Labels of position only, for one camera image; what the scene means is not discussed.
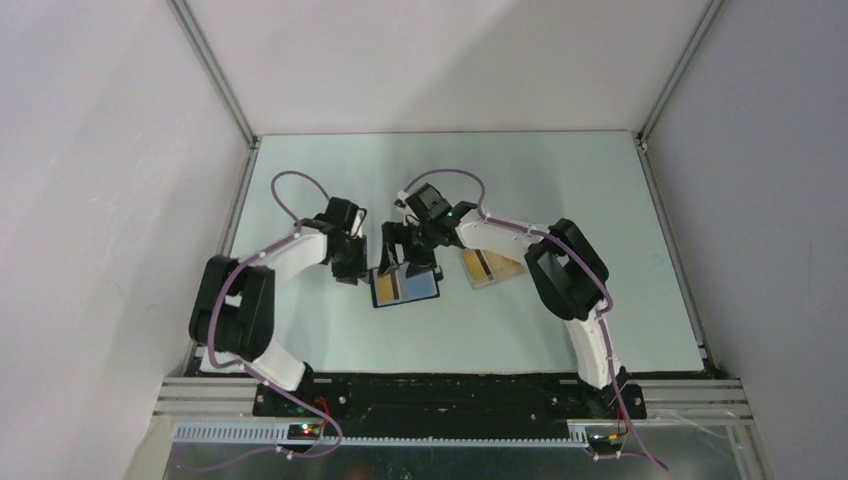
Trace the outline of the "clear plastic card tray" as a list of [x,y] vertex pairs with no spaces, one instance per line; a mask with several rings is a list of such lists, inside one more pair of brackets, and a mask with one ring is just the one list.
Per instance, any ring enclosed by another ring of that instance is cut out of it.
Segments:
[[463,249],[460,263],[472,289],[495,285],[528,273],[526,266],[487,250]]

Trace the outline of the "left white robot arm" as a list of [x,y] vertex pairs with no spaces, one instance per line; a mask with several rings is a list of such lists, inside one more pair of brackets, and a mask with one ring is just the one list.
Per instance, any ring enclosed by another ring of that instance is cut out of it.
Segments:
[[316,390],[304,382],[311,367],[274,339],[276,287],[316,265],[329,266],[339,283],[363,282],[366,217],[365,208],[332,197],[324,212],[296,221],[286,237],[244,259],[211,257],[188,325],[190,338],[207,348],[210,363],[237,365],[280,387],[277,402],[292,416],[311,412]]

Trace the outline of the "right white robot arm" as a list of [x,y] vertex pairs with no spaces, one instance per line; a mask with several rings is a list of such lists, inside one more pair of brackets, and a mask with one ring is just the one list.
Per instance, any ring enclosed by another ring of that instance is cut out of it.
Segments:
[[562,218],[547,228],[499,219],[478,203],[450,203],[433,185],[401,191],[399,221],[381,226],[380,275],[407,263],[412,276],[437,267],[439,247],[491,252],[527,269],[541,303],[564,321],[575,350],[585,411],[606,418],[622,403],[614,384],[622,370],[606,316],[612,309],[609,270],[577,225]]

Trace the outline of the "black card holder wallet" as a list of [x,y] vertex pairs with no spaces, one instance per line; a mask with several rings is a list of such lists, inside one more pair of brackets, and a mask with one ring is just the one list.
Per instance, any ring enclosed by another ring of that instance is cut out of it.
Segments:
[[419,301],[431,300],[438,298],[440,293],[439,281],[441,278],[438,276],[440,273],[439,270],[434,271],[433,273],[424,273],[412,278],[407,278],[405,276],[407,270],[407,263],[404,263],[399,266],[397,269],[398,279],[400,281],[401,288],[401,299],[398,303],[392,305],[386,305],[379,307],[376,304],[375,292],[374,292],[374,280],[377,275],[378,269],[374,268],[369,273],[369,286],[371,291],[372,305],[375,309],[379,308],[387,308],[397,305],[403,305],[408,303],[414,303]]

